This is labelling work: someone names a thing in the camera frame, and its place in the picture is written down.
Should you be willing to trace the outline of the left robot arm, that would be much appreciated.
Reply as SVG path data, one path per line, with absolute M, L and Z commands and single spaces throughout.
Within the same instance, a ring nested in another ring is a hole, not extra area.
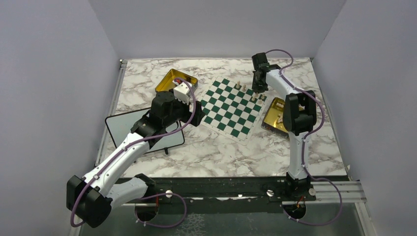
M 148 115 L 136 121 L 122 144 L 99 166 L 83 177 L 72 176 L 66 184 L 66 207 L 71 211 L 70 225 L 101 225 L 110 212 L 123 204 L 153 199 L 151 179 L 143 174 L 127 182 L 117 180 L 141 155 L 163 137 L 173 135 L 188 125 L 200 125 L 205 113 L 193 91 L 158 92 Z

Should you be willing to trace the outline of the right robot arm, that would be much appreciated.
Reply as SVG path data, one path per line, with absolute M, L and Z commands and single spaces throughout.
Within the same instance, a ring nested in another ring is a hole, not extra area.
M 284 75 L 284 68 L 268 61 L 265 52 L 251 57 L 254 71 L 252 90 L 263 93 L 272 87 L 284 97 L 283 125 L 290 139 L 290 165 L 284 180 L 284 195 L 296 200 L 310 188 L 307 172 L 308 136 L 317 122 L 315 93 L 298 88 Z

